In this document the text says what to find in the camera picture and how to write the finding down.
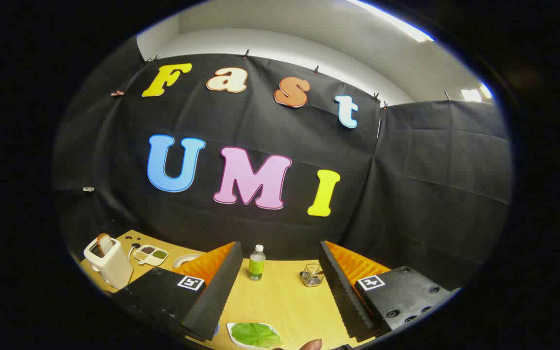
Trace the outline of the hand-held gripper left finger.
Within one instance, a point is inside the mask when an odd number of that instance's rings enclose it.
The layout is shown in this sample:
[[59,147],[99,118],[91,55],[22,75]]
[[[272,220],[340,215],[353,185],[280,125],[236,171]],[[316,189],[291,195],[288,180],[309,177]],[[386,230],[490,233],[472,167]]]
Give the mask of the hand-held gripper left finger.
[[210,341],[242,262],[242,244],[231,242],[179,268],[153,268],[112,299],[160,332]]

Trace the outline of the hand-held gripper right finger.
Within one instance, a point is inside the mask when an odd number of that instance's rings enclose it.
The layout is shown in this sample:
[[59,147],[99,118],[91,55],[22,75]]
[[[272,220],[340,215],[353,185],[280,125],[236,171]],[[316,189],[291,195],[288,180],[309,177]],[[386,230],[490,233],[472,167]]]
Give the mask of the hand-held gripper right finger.
[[387,268],[328,241],[318,262],[349,337],[365,341],[404,328],[453,297],[418,270]]

